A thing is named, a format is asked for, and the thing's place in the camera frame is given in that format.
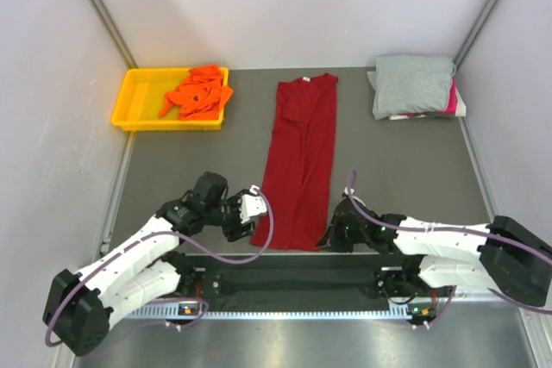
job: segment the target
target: table surface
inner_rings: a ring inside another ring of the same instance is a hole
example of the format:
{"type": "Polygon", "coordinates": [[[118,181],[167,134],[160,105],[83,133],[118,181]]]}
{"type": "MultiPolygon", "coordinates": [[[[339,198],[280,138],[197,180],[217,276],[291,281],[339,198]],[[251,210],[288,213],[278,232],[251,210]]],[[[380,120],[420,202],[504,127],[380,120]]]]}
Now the table surface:
{"type": "MultiPolygon", "coordinates": [[[[457,120],[375,121],[366,68],[234,71],[235,94],[221,131],[136,135],[111,245],[205,171],[223,174],[230,194],[261,184],[278,82],[324,72],[339,77],[329,215],[356,168],[357,194],[377,212],[453,224],[488,220],[457,120]]],[[[247,240],[227,243],[215,228],[196,239],[218,253],[257,250],[247,240]]],[[[103,347],[138,324],[121,322],[103,347]]],[[[391,321],[204,321],[182,334],[146,327],[105,357],[78,362],[82,368],[338,365],[518,368],[535,362],[518,311],[504,303],[453,303],[429,332],[391,321]]]]}

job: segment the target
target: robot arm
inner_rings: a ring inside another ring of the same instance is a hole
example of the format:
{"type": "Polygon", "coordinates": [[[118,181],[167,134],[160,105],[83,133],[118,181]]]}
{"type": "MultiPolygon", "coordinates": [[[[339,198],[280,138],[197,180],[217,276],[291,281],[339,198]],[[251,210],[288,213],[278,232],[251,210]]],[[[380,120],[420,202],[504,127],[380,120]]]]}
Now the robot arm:
{"type": "Polygon", "coordinates": [[[510,217],[497,216],[492,223],[476,226],[449,226],[429,223],[405,215],[379,216],[353,196],[359,209],[377,221],[402,228],[419,228],[420,233],[394,230],[370,222],[353,206],[347,192],[337,206],[328,231],[318,246],[337,252],[352,252],[364,243],[378,253],[402,254],[401,269],[378,275],[382,294],[393,285],[409,286],[416,296],[443,286],[470,286],[500,290],[511,299],[530,306],[543,306],[552,280],[552,268],[530,253],[484,235],[496,234],[518,240],[552,256],[552,247],[510,217]],[[465,228],[466,233],[437,232],[434,228],[465,228]]]}
{"type": "Polygon", "coordinates": [[[153,299],[168,294],[189,296],[199,275],[183,254],[173,251],[181,243],[177,234],[193,236],[206,225],[219,226],[227,240],[234,241],[251,234],[256,219],[267,213],[256,187],[225,198],[227,190],[225,178],[207,172],[193,190],[163,204],[109,254],[75,273],[67,269],[59,273],[53,279],[43,321],[49,324],[69,292],[103,265],[53,326],[77,356],[90,352],[122,318],[153,299]]]}

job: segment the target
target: stack of folded clothes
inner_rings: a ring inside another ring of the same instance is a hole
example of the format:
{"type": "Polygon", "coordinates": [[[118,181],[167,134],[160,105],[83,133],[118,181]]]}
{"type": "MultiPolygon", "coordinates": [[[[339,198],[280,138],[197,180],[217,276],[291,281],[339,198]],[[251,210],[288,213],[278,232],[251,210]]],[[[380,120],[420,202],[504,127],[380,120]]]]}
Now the stack of folded clothes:
{"type": "Polygon", "coordinates": [[[376,59],[376,70],[367,75],[376,91],[376,120],[466,116],[449,58],[385,56],[376,59]]]}

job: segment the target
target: yellow container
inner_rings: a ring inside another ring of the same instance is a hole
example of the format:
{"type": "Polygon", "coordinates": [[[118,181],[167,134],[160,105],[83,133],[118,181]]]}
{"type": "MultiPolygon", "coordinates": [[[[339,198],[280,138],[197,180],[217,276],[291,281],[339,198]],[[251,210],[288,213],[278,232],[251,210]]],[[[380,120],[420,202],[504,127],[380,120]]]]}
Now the yellow container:
{"type": "MultiPolygon", "coordinates": [[[[216,120],[181,121],[179,107],[159,118],[165,102],[165,92],[174,90],[191,68],[130,69],[122,81],[111,123],[125,131],[189,131],[214,130],[223,126],[224,109],[216,120]]],[[[220,68],[223,84],[228,85],[228,68],[220,68]]]]}

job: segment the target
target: gray floor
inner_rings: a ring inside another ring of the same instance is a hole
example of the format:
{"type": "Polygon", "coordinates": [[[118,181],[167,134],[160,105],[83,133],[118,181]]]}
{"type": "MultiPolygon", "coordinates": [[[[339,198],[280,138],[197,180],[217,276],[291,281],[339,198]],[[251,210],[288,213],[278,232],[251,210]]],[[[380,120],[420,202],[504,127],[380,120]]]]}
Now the gray floor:
{"type": "MultiPolygon", "coordinates": [[[[448,223],[487,221],[457,121],[376,122],[365,69],[327,71],[340,79],[329,214],[340,200],[349,169],[356,168],[357,194],[380,213],[448,223]]],[[[162,203],[190,189],[205,171],[227,177],[230,192],[261,184],[278,82],[323,72],[231,72],[235,95],[222,131],[139,133],[112,246],[138,230],[162,203]]],[[[247,240],[227,243],[214,228],[205,229],[197,239],[219,253],[256,251],[247,240]]],[[[134,324],[124,321],[105,345],[134,324]]],[[[83,368],[338,365],[518,368],[533,366],[534,361],[515,309],[503,303],[454,303],[449,315],[429,332],[381,321],[206,321],[181,335],[147,327],[103,359],[87,358],[81,364],[83,368]]]]}

